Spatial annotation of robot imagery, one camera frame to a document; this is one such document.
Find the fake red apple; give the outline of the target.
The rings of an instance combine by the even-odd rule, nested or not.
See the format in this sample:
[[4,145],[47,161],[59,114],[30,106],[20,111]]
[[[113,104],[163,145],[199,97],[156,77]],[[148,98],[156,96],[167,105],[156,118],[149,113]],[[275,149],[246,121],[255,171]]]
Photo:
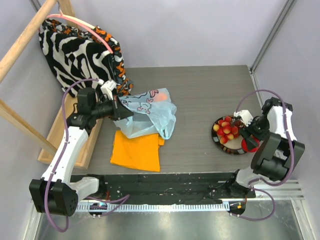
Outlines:
[[259,149],[260,141],[256,138],[254,138],[254,141],[257,144],[256,146],[248,146],[244,139],[241,141],[241,148],[245,153],[255,153]]

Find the fake lychee bunch red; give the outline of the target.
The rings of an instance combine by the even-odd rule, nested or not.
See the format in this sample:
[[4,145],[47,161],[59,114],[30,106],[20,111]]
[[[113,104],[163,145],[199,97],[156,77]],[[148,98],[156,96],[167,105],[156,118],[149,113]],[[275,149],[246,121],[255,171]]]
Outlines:
[[235,144],[242,141],[240,130],[244,127],[240,120],[235,120],[232,116],[219,118],[212,126],[211,135],[215,142],[221,145]]

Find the light blue printed plastic bag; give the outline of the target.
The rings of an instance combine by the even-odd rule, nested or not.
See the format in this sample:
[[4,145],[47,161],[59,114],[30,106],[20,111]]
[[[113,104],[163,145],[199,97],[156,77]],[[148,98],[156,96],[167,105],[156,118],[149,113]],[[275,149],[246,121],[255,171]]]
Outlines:
[[[167,95],[166,101],[155,101],[158,93]],[[134,115],[114,122],[129,139],[159,134],[168,140],[176,124],[177,107],[172,103],[167,88],[150,90],[138,95],[122,96],[121,103]]]

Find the fake orange fruit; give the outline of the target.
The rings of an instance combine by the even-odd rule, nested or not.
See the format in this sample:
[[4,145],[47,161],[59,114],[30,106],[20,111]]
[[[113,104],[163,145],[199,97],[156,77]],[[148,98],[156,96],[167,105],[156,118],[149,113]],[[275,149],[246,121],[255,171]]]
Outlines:
[[154,97],[154,100],[156,102],[163,102],[163,101],[166,101],[168,98],[167,98],[167,95],[165,93],[158,93],[155,95]]

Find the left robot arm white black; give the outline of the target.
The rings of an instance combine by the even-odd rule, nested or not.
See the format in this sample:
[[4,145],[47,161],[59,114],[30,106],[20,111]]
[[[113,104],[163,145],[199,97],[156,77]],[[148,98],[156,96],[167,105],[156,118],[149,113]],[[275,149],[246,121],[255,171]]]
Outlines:
[[72,183],[73,168],[98,119],[118,121],[133,115],[115,95],[98,102],[95,89],[87,87],[78,92],[76,112],[65,120],[67,128],[51,164],[40,179],[29,184],[37,212],[70,217],[79,201],[90,195],[100,200],[106,195],[99,176],[85,176]]

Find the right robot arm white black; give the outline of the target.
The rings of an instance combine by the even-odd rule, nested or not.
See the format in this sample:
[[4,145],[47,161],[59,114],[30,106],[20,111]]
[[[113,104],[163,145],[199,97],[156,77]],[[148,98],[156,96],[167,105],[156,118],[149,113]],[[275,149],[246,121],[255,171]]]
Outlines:
[[226,184],[226,193],[233,198],[247,194],[259,181],[278,187],[291,176],[305,151],[292,129],[291,104],[271,97],[261,108],[261,115],[253,117],[248,110],[236,110],[236,120],[243,124],[240,135],[243,149],[257,149],[249,167],[239,169],[231,182]]

